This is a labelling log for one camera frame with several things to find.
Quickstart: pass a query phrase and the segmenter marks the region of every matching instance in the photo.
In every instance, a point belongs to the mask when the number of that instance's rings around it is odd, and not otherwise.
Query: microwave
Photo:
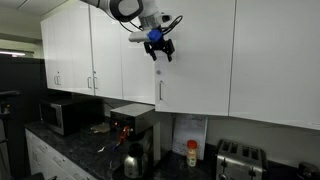
[[[42,123],[63,136],[104,121],[101,99],[46,99],[40,101],[39,109]]]

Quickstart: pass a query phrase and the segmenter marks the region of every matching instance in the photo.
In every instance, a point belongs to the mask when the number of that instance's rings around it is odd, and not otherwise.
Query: ceiling
[[[42,16],[68,0],[0,0],[0,6]]]

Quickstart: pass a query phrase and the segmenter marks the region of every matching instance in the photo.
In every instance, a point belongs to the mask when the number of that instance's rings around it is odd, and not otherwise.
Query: silver toaster
[[[216,180],[267,179],[267,161],[262,149],[221,140],[215,155]]]

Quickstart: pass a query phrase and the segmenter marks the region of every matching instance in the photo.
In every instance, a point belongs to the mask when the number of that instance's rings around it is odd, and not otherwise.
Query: granite countertop
[[[117,151],[111,151],[117,143],[117,133],[94,134],[88,128],[64,137],[50,131],[41,122],[32,122],[25,127],[98,180],[127,179],[119,173],[123,172],[121,165],[127,154],[125,148],[120,146]],[[199,161],[195,168],[188,167],[184,156],[170,152],[156,167],[153,177],[148,179],[214,179],[214,149],[215,146],[207,145],[205,160]],[[299,180],[295,168],[271,161],[268,165],[270,180]]]

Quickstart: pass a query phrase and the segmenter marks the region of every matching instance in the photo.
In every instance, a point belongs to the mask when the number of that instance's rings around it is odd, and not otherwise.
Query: spice bottle
[[[197,164],[197,141],[194,140],[189,140],[187,142],[187,147],[188,147],[188,151],[187,151],[187,164],[190,167],[195,167]]]

